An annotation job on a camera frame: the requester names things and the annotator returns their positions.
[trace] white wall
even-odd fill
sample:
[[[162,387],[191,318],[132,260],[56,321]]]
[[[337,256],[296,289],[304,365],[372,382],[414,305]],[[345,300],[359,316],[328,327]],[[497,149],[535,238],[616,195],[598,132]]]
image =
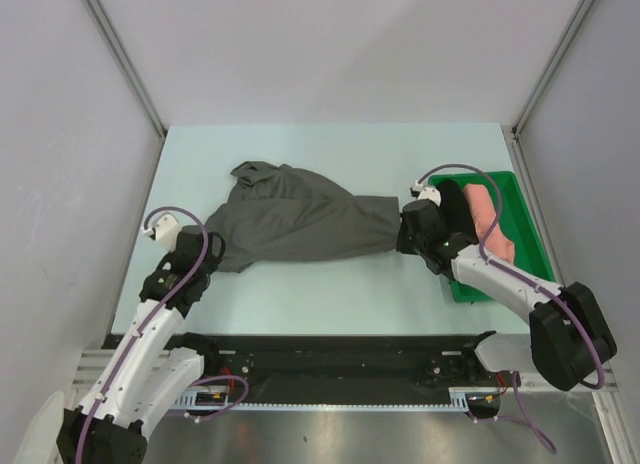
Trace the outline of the white wall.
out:
[[[165,124],[513,124],[579,0],[102,0]]]
[[[159,142],[80,0],[0,0],[0,461],[106,328]]]
[[[592,286],[617,339],[613,369],[640,424],[640,0],[600,0],[525,128],[554,247]],[[636,427],[640,436],[640,427]]]

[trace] gray cloth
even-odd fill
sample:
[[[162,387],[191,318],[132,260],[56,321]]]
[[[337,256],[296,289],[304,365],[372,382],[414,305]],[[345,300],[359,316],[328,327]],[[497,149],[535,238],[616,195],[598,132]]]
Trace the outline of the gray cloth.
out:
[[[286,164],[245,162],[229,201],[207,222],[227,251],[219,270],[257,261],[324,261],[392,251],[400,229],[396,197],[353,196],[326,177]]]

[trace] white cable clip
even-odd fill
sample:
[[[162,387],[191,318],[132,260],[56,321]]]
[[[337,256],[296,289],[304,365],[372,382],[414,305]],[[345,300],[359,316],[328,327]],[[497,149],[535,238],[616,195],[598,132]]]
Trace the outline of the white cable clip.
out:
[[[149,229],[143,229],[142,233],[152,237],[158,244],[171,252],[176,248],[180,231],[182,231],[182,225],[178,219],[173,214],[165,212],[151,223]]]
[[[140,231],[142,232],[143,236],[147,236],[147,237],[151,237],[153,236],[153,233],[155,232],[155,230],[153,229],[153,227],[147,227],[145,228],[144,226],[142,226],[140,228]]]
[[[420,194],[422,189],[424,189],[424,184],[420,184],[417,180],[413,181],[413,184],[411,185],[412,193]]]

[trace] pink cloth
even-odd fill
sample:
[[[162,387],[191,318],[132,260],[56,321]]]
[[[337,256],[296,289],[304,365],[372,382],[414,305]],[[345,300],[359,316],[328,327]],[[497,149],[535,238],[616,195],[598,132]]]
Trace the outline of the pink cloth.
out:
[[[482,239],[496,217],[493,201],[489,191],[482,184],[467,184],[464,186],[463,191],[471,209],[471,217],[473,217],[473,223],[476,226],[476,234],[478,239]],[[516,246],[502,234],[500,224],[489,235],[485,246],[496,257],[511,264],[516,259]]]

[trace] black cloth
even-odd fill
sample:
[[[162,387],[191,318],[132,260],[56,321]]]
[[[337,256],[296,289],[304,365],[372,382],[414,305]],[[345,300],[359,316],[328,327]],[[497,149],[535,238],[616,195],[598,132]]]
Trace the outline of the black cloth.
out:
[[[471,217],[471,209],[458,183],[451,179],[444,179],[436,189],[440,191],[440,210],[449,232],[451,234],[462,232],[477,244],[478,236],[476,236],[476,226]]]

